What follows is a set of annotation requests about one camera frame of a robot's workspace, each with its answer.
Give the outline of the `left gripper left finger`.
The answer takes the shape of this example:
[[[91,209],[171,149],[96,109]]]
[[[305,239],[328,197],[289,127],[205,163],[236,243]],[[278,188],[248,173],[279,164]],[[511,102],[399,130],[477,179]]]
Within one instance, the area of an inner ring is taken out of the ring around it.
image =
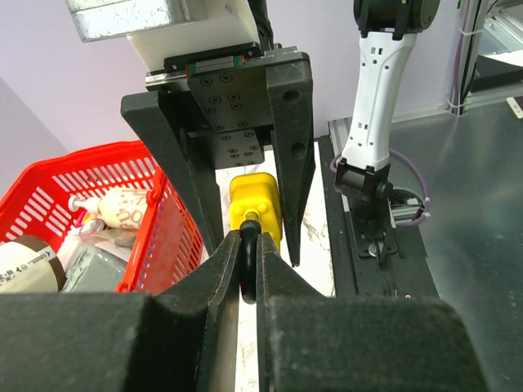
[[[239,245],[239,234],[228,233],[157,296],[2,296],[2,390],[232,391]]]

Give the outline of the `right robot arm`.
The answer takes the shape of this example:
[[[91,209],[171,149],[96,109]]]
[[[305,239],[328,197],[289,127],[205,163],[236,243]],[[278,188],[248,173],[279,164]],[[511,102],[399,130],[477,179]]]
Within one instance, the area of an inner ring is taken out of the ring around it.
[[[121,114],[180,193],[205,244],[223,239],[217,170],[261,163],[274,151],[290,261],[300,263],[301,224],[315,171],[313,81],[309,57],[277,47],[266,3],[251,1],[257,32],[246,43],[169,56],[184,65],[188,88],[156,87],[125,96]],[[391,191],[389,136],[400,79],[436,1],[357,1],[360,76],[335,187],[369,215]]]

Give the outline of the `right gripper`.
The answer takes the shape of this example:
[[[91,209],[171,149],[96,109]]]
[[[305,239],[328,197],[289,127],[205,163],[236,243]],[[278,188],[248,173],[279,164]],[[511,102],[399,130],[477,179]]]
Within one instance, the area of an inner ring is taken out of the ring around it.
[[[215,168],[261,164],[271,142],[289,259],[299,266],[315,173],[309,56],[250,42],[167,58],[145,86],[121,99],[120,113],[181,196],[207,252],[224,238]]]

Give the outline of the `yellow black padlock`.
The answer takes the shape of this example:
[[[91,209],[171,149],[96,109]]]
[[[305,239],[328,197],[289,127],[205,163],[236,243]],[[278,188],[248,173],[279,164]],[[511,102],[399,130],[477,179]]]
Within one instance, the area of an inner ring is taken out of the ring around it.
[[[235,177],[229,188],[230,229],[238,231],[240,289],[244,301],[256,302],[257,238],[268,233],[277,249],[283,223],[276,179],[266,172]]]

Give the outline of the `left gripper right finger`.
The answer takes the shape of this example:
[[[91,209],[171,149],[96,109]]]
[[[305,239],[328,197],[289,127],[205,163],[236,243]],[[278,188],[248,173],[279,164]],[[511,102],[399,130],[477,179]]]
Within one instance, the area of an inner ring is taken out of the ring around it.
[[[487,391],[467,329],[430,297],[327,297],[257,240],[262,391]]]

